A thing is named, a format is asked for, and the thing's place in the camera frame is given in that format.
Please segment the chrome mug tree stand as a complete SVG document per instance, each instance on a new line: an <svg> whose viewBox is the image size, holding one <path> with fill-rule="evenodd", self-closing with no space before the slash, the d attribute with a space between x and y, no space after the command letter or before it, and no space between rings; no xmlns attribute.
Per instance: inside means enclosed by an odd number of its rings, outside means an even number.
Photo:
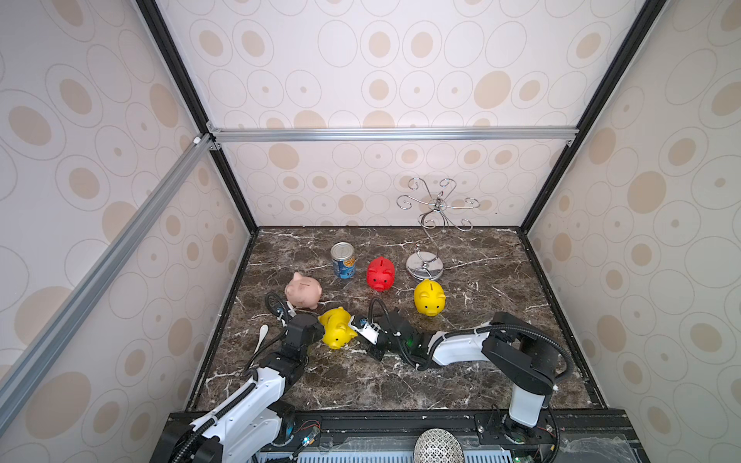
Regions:
<svg viewBox="0 0 741 463"><path fill-rule="evenodd" d="M464 198L461 206L454 206L448 202L455 189L457 189L457 182L451 177L441 179L438 186L439 191L432 193L428 183L422 177L411 177L407 183L407 188L411 192L424 191L426 200L415 198L409 194L402 194L397 198L397 206L400 210L412 210L415 204L422 207L423 210L418 216L417 222L428 242L434 247L433 251L426 250L423 248L422 242L418 241L415 244L414 252L406 260L407 273L418 282L424 280L438 281L445 271L442 251L440 245L435 241L433 231L440 230L441 233L447 233L449 229L455 229L467 233L474 228L473 223L468 219L461 219L459 223L453 223L448 216L448 212L471 211L480 208L480 201L471 197Z"/></svg>

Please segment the diagonal aluminium frame bar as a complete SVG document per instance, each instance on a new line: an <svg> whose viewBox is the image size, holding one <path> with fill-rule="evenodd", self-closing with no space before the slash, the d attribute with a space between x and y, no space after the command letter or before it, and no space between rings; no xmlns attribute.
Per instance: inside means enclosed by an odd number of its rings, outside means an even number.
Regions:
<svg viewBox="0 0 741 463"><path fill-rule="evenodd" d="M50 318L33 343L27 347L17 364L11 368L1 385L2 432L6 432L17 418L44 376L98 305L102 295L154 227L154 222L160 218L201 158L210 151L213 142L213 135L203 133L191 143L141 208L136 210L125 224L123 231Z"/></svg>

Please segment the perforated metal ball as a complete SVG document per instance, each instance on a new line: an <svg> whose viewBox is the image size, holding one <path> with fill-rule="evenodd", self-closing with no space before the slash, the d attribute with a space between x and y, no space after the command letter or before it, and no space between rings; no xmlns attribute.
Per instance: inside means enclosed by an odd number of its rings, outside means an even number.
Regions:
<svg viewBox="0 0 741 463"><path fill-rule="evenodd" d="M461 444L442 428L432 428L423 432L414 447L415 463L464 463L465 455Z"/></svg>

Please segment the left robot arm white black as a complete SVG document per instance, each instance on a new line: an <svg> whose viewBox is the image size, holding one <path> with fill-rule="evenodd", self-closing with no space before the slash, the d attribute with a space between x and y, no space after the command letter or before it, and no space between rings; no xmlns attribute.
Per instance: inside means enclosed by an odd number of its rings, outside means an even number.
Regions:
<svg viewBox="0 0 741 463"><path fill-rule="evenodd" d="M297 314L282 345L249 368L247 381L224 402L194 421L173 421L163 430L152 462L250 462L270 444L293 439L295 410L283 402L308 365L308 348L324 336L313 314Z"/></svg>

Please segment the white plastic spoon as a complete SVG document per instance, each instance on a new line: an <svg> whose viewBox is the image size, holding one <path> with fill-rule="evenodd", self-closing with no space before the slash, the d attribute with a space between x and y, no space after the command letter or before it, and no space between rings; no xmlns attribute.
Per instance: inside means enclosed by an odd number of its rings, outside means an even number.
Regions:
<svg viewBox="0 0 741 463"><path fill-rule="evenodd" d="M258 353L260 352L268 333L269 333L269 326L267 324L262 324L262 326L260 327L258 343L253 353L253 359L257 358Z"/></svg>

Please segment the soup can blue label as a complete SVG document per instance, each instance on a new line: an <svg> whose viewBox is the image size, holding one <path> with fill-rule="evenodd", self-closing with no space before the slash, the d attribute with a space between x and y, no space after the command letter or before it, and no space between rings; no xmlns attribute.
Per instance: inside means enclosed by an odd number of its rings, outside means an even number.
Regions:
<svg viewBox="0 0 741 463"><path fill-rule="evenodd" d="M338 242L330 250L335 275L343 280L355 275L355 251L348 242Z"/></svg>

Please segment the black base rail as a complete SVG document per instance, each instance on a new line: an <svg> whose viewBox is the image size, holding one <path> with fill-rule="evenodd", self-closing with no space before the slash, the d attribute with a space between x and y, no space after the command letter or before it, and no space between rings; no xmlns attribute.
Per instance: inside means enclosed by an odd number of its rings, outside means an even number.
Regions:
<svg viewBox="0 0 741 463"><path fill-rule="evenodd" d="M520 438L503 411L314 411L279 402L256 418L208 414L168 418L154 462L421 462L432 430L444 431L463 462L646 462L627 414L617 409L548 410Z"/></svg>

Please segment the red piggy bank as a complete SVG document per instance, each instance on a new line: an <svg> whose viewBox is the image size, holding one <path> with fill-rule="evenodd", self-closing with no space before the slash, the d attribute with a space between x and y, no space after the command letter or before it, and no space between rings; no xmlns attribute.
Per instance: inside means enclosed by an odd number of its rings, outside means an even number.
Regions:
<svg viewBox="0 0 741 463"><path fill-rule="evenodd" d="M391 260L379 257L367 269L367 283L374 291L389 291L396 279L396 268Z"/></svg>

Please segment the pink piggy bank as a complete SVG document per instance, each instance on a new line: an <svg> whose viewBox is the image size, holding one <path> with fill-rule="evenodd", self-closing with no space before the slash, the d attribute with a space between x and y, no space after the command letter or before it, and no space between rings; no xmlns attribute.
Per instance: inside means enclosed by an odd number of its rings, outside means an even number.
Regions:
<svg viewBox="0 0 741 463"><path fill-rule="evenodd" d="M284 293L293 308L316 310L322 297L322 287L315 278L294 272L293 279L285 286Z"/></svg>

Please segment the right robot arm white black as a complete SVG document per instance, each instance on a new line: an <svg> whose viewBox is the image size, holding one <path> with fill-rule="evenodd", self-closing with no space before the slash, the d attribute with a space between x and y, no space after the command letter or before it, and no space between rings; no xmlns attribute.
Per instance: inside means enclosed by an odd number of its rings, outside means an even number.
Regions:
<svg viewBox="0 0 741 463"><path fill-rule="evenodd" d="M393 352L418 372L490 362L513 384L508 416L521 428L538 426L551 395L575 370L567 349L505 312L494 314L488 324L453 332L419 331L397 312L353 316L350 327L369 343L368 353L376 360Z"/></svg>

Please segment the horizontal aluminium frame bar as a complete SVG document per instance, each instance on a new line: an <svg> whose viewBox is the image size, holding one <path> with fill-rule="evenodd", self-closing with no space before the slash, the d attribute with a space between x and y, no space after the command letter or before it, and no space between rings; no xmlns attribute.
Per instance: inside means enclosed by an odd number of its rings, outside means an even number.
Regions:
<svg viewBox="0 0 741 463"><path fill-rule="evenodd" d="M578 127L532 125L531 127L341 127L341 128L222 128L195 139L219 147L225 143L357 143L432 141L572 141Z"/></svg>

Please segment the yellow piggy bank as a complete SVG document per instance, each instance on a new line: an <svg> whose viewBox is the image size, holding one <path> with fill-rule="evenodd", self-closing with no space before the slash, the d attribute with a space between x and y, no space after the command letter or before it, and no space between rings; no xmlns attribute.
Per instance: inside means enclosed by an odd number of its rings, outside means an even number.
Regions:
<svg viewBox="0 0 741 463"><path fill-rule="evenodd" d="M419 314L434 318L445 310L447 296L440 283L424 280L416 287L413 299Z"/></svg>
<svg viewBox="0 0 741 463"><path fill-rule="evenodd" d="M318 321L324 328L322 342L332 350L343 348L358 336L350 326L350 313L343 307L327 311Z"/></svg>

